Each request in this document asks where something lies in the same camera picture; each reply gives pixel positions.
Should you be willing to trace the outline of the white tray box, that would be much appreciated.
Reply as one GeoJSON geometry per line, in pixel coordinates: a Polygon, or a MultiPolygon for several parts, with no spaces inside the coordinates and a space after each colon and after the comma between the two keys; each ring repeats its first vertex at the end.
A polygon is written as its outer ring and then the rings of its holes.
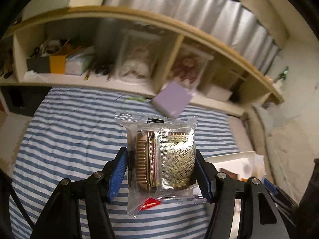
{"type": "Polygon", "coordinates": [[[261,182],[266,175],[264,156],[253,151],[224,154],[206,158],[217,171],[224,168],[233,173],[238,173],[240,181],[247,181],[251,177],[258,178],[261,182]]]}

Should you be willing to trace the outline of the silver curtain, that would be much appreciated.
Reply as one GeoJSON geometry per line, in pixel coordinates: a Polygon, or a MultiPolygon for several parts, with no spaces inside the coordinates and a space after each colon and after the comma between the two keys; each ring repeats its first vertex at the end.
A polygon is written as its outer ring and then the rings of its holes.
{"type": "Polygon", "coordinates": [[[103,3],[151,11],[190,24],[236,50],[262,74],[279,51],[273,35],[257,14],[239,0],[104,0],[103,3]]]}

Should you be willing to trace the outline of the brown chocolate snack packet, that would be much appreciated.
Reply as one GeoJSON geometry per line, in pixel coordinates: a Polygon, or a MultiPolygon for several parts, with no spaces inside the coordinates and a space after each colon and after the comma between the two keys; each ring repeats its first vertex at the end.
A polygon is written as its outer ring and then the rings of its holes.
{"type": "Polygon", "coordinates": [[[220,172],[223,172],[226,175],[230,176],[233,180],[240,180],[238,173],[233,173],[233,172],[226,170],[224,168],[220,168],[220,172]]]}

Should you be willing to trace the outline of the red snack stick packet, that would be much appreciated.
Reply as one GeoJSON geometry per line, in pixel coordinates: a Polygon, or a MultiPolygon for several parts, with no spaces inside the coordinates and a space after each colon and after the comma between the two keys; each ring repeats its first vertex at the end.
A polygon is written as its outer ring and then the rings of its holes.
{"type": "Polygon", "coordinates": [[[148,210],[150,208],[160,205],[161,203],[162,201],[159,200],[158,198],[149,197],[138,207],[138,211],[140,212],[140,211],[148,210]]]}

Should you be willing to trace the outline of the white tissue box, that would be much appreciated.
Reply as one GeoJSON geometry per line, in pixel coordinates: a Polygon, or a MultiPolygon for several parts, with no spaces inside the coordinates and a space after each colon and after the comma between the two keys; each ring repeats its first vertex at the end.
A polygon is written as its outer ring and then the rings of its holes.
{"type": "Polygon", "coordinates": [[[66,58],[65,74],[82,75],[89,67],[95,57],[95,48],[93,46],[83,48],[66,58]]]}

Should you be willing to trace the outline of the clear gold cookie packet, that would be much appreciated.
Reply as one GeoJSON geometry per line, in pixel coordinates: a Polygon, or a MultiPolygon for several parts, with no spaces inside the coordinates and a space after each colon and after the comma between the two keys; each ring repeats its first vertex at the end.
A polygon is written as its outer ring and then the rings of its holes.
{"type": "Polygon", "coordinates": [[[115,121],[127,131],[130,216],[149,197],[162,203],[206,203],[194,171],[197,117],[178,120],[118,110],[115,121]]]}

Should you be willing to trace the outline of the orange and black box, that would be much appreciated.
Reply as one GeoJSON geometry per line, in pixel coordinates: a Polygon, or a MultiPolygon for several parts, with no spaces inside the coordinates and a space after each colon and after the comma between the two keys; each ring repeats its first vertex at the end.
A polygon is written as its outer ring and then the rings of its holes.
{"type": "Polygon", "coordinates": [[[65,74],[65,62],[72,51],[72,45],[66,43],[57,53],[49,56],[27,58],[28,71],[36,73],[65,74]]]}

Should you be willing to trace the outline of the wooden headboard shelf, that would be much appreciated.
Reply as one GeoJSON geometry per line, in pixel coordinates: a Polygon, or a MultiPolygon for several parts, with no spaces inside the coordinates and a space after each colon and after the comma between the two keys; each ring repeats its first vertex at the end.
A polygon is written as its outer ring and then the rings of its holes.
{"type": "Polygon", "coordinates": [[[8,29],[13,74],[2,86],[86,86],[154,97],[176,81],[192,105],[241,116],[284,99],[266,70],[279,50],[256,17],[229,2],[207,20],[126,7],[44,12],[8,29]]]}

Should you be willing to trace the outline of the beige folded blanket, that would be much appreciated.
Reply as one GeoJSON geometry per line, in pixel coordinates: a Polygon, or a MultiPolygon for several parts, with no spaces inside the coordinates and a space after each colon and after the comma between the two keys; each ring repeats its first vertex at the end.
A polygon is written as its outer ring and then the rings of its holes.
{"type": "Polygon", "coordinates": [[[264,156],[266,178],[299,203],[318,158],[295,120],[258,104],[247,109],[248,134],[257,154],[264,156]]]}

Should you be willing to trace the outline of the purple box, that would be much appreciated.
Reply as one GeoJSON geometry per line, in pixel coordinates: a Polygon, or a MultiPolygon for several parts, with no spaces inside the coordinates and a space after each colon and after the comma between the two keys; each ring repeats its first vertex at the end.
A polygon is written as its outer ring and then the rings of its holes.
{"type": "Polygon", "coordinates": [[[152,99],[152,104],[165,117],[178,118],[192,100],[192,93],[175,81],[169,83],[152,99]]]}

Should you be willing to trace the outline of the small white box on shelf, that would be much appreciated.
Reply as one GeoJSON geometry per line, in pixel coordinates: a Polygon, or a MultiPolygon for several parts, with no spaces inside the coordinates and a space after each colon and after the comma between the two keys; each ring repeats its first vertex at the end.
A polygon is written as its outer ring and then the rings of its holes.
{"type": "Polygon", "coordinates": [[[222,102],[228,101],[232,95],[232,92],[230,90],[227,90],[214,84],[210,84],[209,87],[203,93],[209,99],[214,99],[222,102]]]}

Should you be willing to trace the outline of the green glass bottle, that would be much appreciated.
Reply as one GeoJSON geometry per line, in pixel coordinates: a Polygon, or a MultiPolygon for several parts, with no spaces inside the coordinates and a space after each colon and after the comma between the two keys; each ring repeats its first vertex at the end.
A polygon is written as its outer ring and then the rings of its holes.
{"type": "Polygon", "coordinates": [[[288,71],[289,71],[289,66],[287,66],[287,67],[284,69],[284,71],[281,72],[281,73],[274,79],[274,82],[276,83],[276,82],[279,81],[279,80],[286,80],[288,71]]]}

